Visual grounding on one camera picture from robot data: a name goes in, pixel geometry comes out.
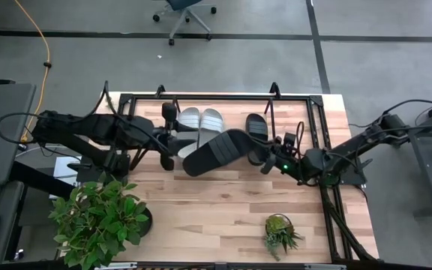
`plant pot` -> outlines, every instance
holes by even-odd
[[[287,217],[287,216],[284,215],[284,214],[272,214],[272,215],[270,215],[269,217],[272,217],[272,216],[282,217],[282,218],[286,221],[286,223],[287,223],[288,226],[293,225],[293,223],[291,223],[290,218]],[[265,231],[266,231],[266,235],[267,235],[267,234],[268,234],[268,225],[265,224],[264,227],[265,227]]]
[[[149,209],[144,209],[142,212],[146,217],[148,217],[148,220],[141,223],[141,230],[139,231],[139,235],[141,237],[147,235],[149,233],[149,230],[151,230],[151,227],[153,226],[153,216]]]

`wooden table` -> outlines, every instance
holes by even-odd
[[[120,94],[111,92],[115,107]],[[339,94],[324,94],[322,98],[334,147],[351,137],[343,98]],[[155,126],[163,125],[163,102],[138,100],[136,114],[151,119]],[[181,110],[187,107],[197,107],[200,112],[206,108],[218,110],[224,117],[226,129],[244,129],[246,116],[263,114],[266,103],[259,100],[179,101]],[[103,102],[97,112],[110,113],[110,110]],[[295,133],[296,125],[303,121],[306,128],[301,147],[312,147],[304,102],[275,101],[274,117],[276,134],[281,137],[284,132]],[[267,121],[271,127],[269,115]],[[115,257],[115,261],[273,263],[275,260],[263,243],[264,224],[269,215],[282,213],[291,219],[295,231],[304,240],[298,241],[298,250],[289,250],[287,255],[281,248],[281,262],[331,262],[319,189],[298,186],[294,179],[281,175],[277,169],[263,175],[243,157],[193,178],[182,170],[180,160],[175,163],[173,172],[167,172],[159,164],[158,153],[149,152],[129,176],[129,182],[138,184],[133,193],[148,203],[154,224],[140,246],[127,243],[127,250]],[[340,189],[349,228],[367,251],[377,257],[363,194],[352,186]],[[338,251],[343,256],[339,229],[335,234]]]

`gray slide sandal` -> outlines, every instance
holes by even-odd
[[[205,109],[199,126],[198,148],[224,131],[223,116],[215,109]]]
[[[190,128],[200,128],[200,111],[195,107],[187,108],[178,115],[178,122]],[[198,135],[198,131],[180,132],[176,135],[176,138],[180,140],[196,141],[179,150],[178,156],[180,158],[186,158],[189,154],[196,151]]]

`small potted succulent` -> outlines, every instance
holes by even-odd
[[[302,240],[302,237],[294,231],[291,220],[284,214],[270,215],[266,219],[265,229],[265,246],[277,261],[280,261],[280,257],[276,254],[279,245],[283,245],[284,252],[287,253],[288,247],[298,249],[295,239]]]
[[[126,194],[136,184],[123,185],[111,175],[103,174],[100,182],[87,182],[75,187],[70,199],[54,202],[49,218],[58,224],[55,241],[62,244],[64,263],[80,264],[83,270],[108,266],[111,259],[125,251],[125,241],[140,243],[152,226],[151,212],[138,197]]]

